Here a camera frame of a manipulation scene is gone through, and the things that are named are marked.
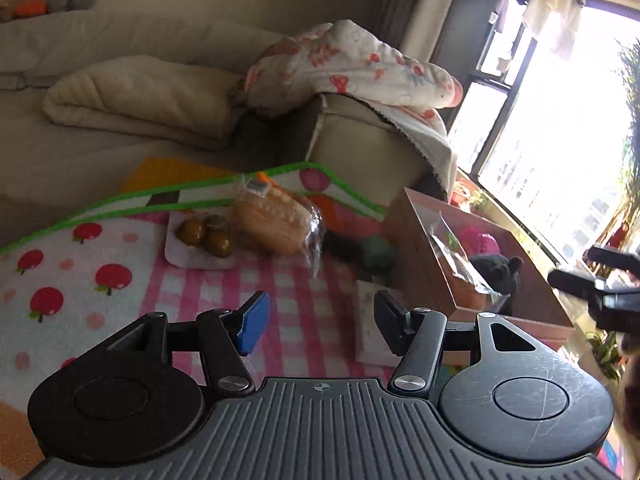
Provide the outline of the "pink cardboard box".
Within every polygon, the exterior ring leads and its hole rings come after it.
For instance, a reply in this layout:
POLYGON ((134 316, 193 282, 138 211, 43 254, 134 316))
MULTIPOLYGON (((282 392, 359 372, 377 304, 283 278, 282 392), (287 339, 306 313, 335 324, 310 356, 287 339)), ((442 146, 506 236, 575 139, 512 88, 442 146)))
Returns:
POLYGON ((406 306, 453 321, 499 313, 553 349, 574 333, 547 281, 500 226, 405 188, 390 205, 383 235, 396 252, 387 283, 406 306))

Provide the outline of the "black plush toy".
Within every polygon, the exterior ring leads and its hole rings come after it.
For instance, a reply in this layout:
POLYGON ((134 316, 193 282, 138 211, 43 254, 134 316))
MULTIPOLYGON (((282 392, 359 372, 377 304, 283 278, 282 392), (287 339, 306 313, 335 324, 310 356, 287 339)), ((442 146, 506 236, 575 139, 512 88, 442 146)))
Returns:
POLYGON ((506 258, 503 255, 483 254, 472 256, 470 263, 495 292, 506 296, 499 313, 511 315, 513 300, 521 288, 520 270, 523 259, 518 256, 506 258))

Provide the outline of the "pink silicone cup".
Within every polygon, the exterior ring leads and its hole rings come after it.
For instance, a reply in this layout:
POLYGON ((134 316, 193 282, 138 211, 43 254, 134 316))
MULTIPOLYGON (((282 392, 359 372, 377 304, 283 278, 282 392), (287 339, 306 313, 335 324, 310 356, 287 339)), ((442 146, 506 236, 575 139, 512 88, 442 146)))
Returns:
POLYGON ((483 254, 501 254, 501 249, 495 237, 475 226, 469 226, 462 230, 458 235, 458 241, 469 257, 483 254))

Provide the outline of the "bread bun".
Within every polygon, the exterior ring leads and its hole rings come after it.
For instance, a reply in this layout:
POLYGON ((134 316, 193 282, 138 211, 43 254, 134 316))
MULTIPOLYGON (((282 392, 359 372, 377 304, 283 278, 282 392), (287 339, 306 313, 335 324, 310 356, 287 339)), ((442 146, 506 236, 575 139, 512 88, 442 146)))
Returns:
POLYGON ((316 278, 320 273, 324 221, 320 209, 264 172, 236 181, 232 223, 242 240, 277 256, 301 256, 316 278))

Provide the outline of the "potted palm plant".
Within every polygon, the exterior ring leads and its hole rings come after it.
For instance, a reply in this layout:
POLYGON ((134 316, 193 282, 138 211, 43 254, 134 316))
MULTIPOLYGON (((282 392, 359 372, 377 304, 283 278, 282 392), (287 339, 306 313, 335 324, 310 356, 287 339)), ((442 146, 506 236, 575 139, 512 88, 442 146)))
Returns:
POLYGON ((623 151, 622 181, 625 196, 598 242, 620 249, 628 240, 639 218, 639 39, 620 54, 623 68, 620 74, 626 92, 630 114, 629 133, 623 151))

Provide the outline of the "green toy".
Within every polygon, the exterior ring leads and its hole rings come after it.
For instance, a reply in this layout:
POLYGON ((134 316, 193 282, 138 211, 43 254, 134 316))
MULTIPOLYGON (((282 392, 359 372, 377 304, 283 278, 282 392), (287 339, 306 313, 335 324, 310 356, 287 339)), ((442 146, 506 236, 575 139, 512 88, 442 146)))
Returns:
POLYGON ((397 258, 395 247, 381 235, 353 237, 335 231, 324 234, 322 250, 369 274, 384 274, 397 258))

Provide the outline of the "tray of brown fruits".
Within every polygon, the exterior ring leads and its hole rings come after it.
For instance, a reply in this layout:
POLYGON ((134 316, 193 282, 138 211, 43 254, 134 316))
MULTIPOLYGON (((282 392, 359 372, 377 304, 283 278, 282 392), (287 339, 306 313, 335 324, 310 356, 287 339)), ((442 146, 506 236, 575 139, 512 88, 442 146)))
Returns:
POLYGON ((172 212, 164 256, 179 269, 218 271, 238 268, 247 259, 247 251, 225 214, 172 212))

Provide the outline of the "colourful play mat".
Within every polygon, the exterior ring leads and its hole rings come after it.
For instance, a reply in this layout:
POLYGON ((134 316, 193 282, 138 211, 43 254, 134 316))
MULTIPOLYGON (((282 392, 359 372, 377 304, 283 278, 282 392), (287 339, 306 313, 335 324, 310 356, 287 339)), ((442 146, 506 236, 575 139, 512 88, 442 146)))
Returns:
POLYGON ((236 252, 222 270, 186 269, 165 255, 171 211, 223 214, 235 180, 126 193, 26 237, 1 254, 1 474, 40 463, 26 408, 35 388, 141 315, 172 322, 234 309, 268 292, 268 327, 247 364, 266 376, 377 377, 386 367, 355 358, 356 274, 324 256, 236 252))

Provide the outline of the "folded beige blanket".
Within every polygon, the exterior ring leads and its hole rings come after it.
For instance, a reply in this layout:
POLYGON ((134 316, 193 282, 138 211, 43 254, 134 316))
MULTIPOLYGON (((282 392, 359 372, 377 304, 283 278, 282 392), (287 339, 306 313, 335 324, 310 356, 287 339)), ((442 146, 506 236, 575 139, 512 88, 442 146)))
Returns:
POLYGON ((44 95, 42 109, 58 125, 219 151, 240 117, 229 100, 240 81, 216 68, 124 56, 60 79, 44 95))

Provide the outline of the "floral baby blanket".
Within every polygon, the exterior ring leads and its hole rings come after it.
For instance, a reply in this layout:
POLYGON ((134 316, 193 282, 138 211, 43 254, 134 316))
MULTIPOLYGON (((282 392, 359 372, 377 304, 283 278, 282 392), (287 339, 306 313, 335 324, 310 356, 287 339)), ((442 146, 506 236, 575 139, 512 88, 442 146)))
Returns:
POLYGON ((462 101, 463 88, 454 76, 343 20, 270 46, 248 70, 243 90, 253 110, 271 117, 295 112, 300 121, 300 110, 322 94, 349 96, 370 106, 425 155, 448 148, 450 197, 457 157, 439 112, 462 101))

